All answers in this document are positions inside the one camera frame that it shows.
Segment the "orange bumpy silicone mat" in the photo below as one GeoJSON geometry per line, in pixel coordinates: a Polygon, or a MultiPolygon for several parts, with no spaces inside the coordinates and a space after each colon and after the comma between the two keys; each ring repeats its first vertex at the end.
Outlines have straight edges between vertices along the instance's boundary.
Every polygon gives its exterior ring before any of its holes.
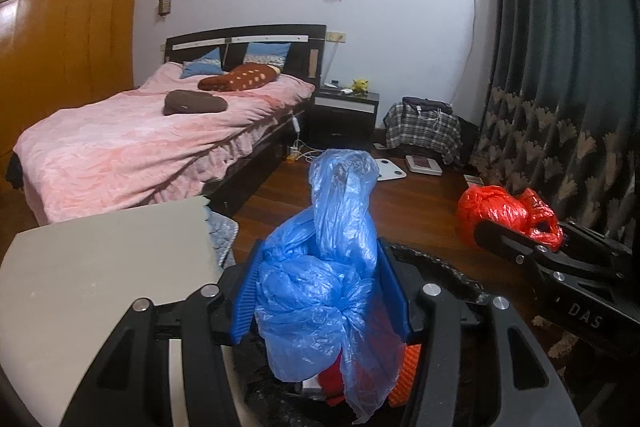
{"type": "Polygon", "coordinates": [[[387,397],[390,407],[403,407],[409,402],[420,361],[420,345],[406,346],[395,387],[387,397]]]}

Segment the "blue plastic bag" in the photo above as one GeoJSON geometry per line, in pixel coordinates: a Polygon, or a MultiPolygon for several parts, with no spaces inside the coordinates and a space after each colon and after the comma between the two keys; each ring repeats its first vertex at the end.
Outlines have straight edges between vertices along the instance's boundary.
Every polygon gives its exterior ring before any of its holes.
{"type": "Polygon", "coordinates": [[[345,399],[359,424],[396,384],[402,342],[378,279],[369,196],[378,166],[363,150],[325,150],[309,168],[311,205],[265,240],[255,317],[274,376],[299,383],[342,355],[345,399]]]}

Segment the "red fabric glove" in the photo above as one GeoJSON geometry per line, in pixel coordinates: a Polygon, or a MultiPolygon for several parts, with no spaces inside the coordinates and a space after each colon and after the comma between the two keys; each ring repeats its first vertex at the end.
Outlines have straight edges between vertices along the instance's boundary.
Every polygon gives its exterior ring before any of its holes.
{"type": "Polygon", "coordinates": [[[345,401],[344,381],[341,373],[342,355],[337,355],[335,362],[318,374],[318,383],[326,403],[335,407],[345,401]]]}

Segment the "flat book on floor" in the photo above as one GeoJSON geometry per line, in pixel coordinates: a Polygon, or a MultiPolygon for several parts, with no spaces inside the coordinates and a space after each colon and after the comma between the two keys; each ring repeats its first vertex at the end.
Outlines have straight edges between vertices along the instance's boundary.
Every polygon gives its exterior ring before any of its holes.
{"type": "Polygon", "coordinates": [[[425,174],[425,176],[442,176],[442,167],[434,158],[424,156],[407,155],[406,163],[413,173],[425,174]]]}

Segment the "plaid bag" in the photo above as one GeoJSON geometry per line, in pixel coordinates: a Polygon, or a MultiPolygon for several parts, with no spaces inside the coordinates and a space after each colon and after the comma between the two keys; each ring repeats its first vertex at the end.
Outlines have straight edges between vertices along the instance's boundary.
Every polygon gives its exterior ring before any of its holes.
{"type": "Polygon", "coordinates": [[[410,145],[432,150],[449,165],[460,159],[461,124],[449,104],[405,96],[383,118],[385,144],[390,150],[410,145]]]}

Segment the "white bathroom scale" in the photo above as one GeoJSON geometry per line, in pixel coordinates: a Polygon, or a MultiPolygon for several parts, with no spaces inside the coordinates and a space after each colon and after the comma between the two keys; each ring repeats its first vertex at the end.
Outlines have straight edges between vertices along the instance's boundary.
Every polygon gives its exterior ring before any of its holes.
{"type": "Polygon", "coordinates": [[[405,170],[389,159],[376,158],[375,162],[378,166],[378,182],[400,180],[407,176],[405,170]]]}

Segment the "black garment on bed corner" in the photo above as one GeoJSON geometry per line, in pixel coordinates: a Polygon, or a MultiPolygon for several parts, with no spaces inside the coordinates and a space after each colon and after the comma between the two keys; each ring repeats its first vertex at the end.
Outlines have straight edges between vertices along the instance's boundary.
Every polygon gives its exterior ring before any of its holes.
{"type": "Polygon", "coordinates": [[[20,158],[13,153],[10,157],[8,167],[6,167],[6,175],[4,176],[13,190],[21,191],[24,188],[24,174],[20,158]]]}

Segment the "pink covered bed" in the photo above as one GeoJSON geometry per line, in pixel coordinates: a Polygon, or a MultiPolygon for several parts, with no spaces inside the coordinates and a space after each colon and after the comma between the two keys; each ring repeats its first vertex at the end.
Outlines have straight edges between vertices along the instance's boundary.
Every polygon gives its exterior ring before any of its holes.
{"type": "Polygon", "coordinates": [[[221,113],[166,116],[169,92],[198,89],[200,77],[181,73],[168,62],[138,89],[60,109],[20,135],[14,152],[40,225],[201,194],[314,93],[281,74],[264,87],[221,93],[221,113]]]}

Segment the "brown flat cushion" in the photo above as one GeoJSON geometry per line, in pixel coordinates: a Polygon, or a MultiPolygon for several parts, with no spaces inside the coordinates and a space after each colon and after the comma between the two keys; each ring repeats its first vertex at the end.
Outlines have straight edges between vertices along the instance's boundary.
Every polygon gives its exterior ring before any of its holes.
{"type": "Polygon", "coordinates": [[[163,115],[217,114],[225,112],[228,102],[208,92],[174,90],[165,96],[163,115]]]}

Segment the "black nightstand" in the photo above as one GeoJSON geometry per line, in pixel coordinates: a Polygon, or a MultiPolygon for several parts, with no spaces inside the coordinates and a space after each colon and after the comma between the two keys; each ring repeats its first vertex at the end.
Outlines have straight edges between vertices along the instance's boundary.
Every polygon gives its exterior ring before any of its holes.
{"type": "Polygon", "coordinates": [[[344,94],[336,89],[320,89],[305,109],[302,139],[318,150],[371,150],[378,103],[380,96],[374,92],[344,94]]]}

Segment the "yellow plush toy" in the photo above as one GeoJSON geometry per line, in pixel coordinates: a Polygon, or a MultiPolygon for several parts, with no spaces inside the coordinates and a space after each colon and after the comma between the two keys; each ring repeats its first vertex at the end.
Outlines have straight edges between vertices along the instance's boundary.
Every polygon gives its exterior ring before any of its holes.
{"type": "Polygon", "coordinates": [[[369,93],[369,81],[367,79],[354,79],[349,87],[354,95],[367,95],[369,93]]]}

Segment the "left blue pillow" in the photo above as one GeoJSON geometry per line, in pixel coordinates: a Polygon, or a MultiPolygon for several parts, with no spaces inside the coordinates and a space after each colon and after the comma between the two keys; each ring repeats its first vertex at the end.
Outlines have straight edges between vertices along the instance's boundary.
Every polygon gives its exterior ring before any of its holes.
{"type": "Polygon", "coordinates": [[[215,48],[193,61],[184,62],[181,78],[218,76],[223,73],[220,49],[215,48]]]}

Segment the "blue pillow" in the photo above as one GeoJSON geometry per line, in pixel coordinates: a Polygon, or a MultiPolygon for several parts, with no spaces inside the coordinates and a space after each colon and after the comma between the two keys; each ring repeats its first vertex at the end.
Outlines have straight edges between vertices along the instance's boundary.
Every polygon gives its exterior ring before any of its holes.
{"type": "Polygon", "coordinates": [[[181,78],[218,76],[223,73],[220,49],[215,48],[193,61],[184,62],[181,78]]]}
{"type": "Polygon", "coordinates": [[[290,47],[289,42],[250,42],[243,63],[268,65],[282,70],[290,47]]]}

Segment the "right blue pillow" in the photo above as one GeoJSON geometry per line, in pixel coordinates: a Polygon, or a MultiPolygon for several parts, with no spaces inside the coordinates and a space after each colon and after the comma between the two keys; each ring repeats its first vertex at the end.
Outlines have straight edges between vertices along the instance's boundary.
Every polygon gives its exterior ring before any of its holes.
{"type": "Polygon", "coordinates": [[[268,65],[282,70],[290,47],[289,42],[250,42],[243,63],[268,65]]]}

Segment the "left wall lamp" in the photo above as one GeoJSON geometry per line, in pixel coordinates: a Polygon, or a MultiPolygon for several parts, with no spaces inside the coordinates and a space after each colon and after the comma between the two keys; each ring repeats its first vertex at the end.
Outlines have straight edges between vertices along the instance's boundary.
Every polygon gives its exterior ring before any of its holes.
{"type": "Polygon", "coordinates": [[[158,0],[157,2],[157,15],[159,17],[166,17],[171,12],[171,0],[158,0]]]}

